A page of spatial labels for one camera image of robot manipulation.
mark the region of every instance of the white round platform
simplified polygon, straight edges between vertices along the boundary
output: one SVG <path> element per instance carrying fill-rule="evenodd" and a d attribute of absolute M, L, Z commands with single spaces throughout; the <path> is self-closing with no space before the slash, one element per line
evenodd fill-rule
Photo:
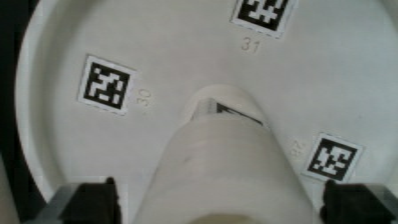
<path fill-rule="evenodd" d="M 46 200 L 64 183 L 116 177 L 125 223 L 187 101 L 212 84 L 256 99 L 317 208 L 324 181 L 302 170 L 320 133 L 365 147 L 349 182 L 391 180 L 398 33 L 382 1 L 301 0 L 281 39 L 231 23 L 235 5 L 43 0 L 38 6 L 16 84 L 27 162 Z M 78 101 L 89 55 L 137 72 L 123 116 Z"/>

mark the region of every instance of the black and white square marker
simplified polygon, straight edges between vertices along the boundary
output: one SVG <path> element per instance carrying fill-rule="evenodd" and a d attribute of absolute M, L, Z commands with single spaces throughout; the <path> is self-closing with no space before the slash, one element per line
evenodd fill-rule
<path fill-rule="evenodd" d="M 238 0 L 231 22 L 281 38 L 297 0 Z"/>
<path fill-rule="evenodd" d="M 126 114 L 128 95 L 135 71 L 96 58 L 87 57 L 78 101 L 100 109 Z"/>
<path fill-rule="evenodd" d="M 322 133 L 306 164 L 304 175 L 324 181 L 333 179 L 347 183 L 363 150 L 363 146 Z"/>

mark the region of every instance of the white curved surface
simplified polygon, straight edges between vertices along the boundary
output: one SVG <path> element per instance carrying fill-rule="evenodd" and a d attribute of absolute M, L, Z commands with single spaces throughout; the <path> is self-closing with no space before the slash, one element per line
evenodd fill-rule
<path fill-rule="evenodd" d="M 176 131 L 137 224 L 189 224 L 212 214 L 244 215 L 260 224 L 320 223 L 272 133 L 228 113 Z"/>
<path fill-rule="evenodd" d="M 265 115 L 251 95 L 235 86 L 221 84 L 206 86 L 190 97 L 182 113 L 182 126 L 192 120 L 194 112 L 198 109 L 198 103 L 208 98 L 215 99 L 219 103 L 222 103 L 228 107 L 238 110 L 258 121 L 261 121 L 263 125 L 267 126 Z"/>
<path fill-rule="evenodd" d="M 66 182 L 116 177 L 125 223 L 183 105 L 210 84 L 254 96 L 317 207 L 324 185 L 301 171 L 320 132 L 366 147 L 350 182 L 389 181 L 398 33 L 382 2 L 302 0 L 283 40 L 229 23 L 235 2 L 43 0 L 38 6 L 16 80 L 29 167 L 46 200 Z M 245 37 L 261 42 L 256 53 L 242 50 Z M 77 101 L 87 54 L 139 72 L 125 117 Z M 141 89 L 150 107 L 137 104 Z"/>

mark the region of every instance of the dark background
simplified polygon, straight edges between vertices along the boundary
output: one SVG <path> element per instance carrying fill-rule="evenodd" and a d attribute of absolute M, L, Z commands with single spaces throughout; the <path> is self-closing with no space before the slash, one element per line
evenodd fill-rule
<path fill-rule="evenodd" d="M 45 200 L 38 191 L 22 153 L 15 113 L 18 54 L 29 19 L 38 2 L 39 0 L 0 1 L 0 153 L 22 222 L 36 217 L 45 206 Z"/>

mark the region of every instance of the printed number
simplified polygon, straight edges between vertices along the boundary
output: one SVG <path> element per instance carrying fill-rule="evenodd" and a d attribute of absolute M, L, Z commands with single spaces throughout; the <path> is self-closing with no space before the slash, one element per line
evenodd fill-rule
<path fill-rule="evenodd" d="M 306 148 L 306 144 L 301 143 L 301 142 L 295 140 L 295 142 L 293 142 L 293 149 L 292 149 L 292 155 L 293 155 L 295 157 L 299 157 L 299 156 L 302 155 L 302 150 L 304 150 L 304 148 Z"/>
<path fill-rule="evenodd" d="M 151 96 L 153 96 L 150 90 L 141 89 L 141 90 L 139 90 L 139 95 L 141 95 L 141 97 L 137 98 L 137 104 L 139 104 L 141 106 L 148 107 L 148 106 L 150 106 L 150 98 L 151 98 Z"/>
<path fill-rule="evenodd" d="M 256 53 L 260 48 L 260 41 L 253 41 L 251 37 L 244 38 L 242 50 Z"/>

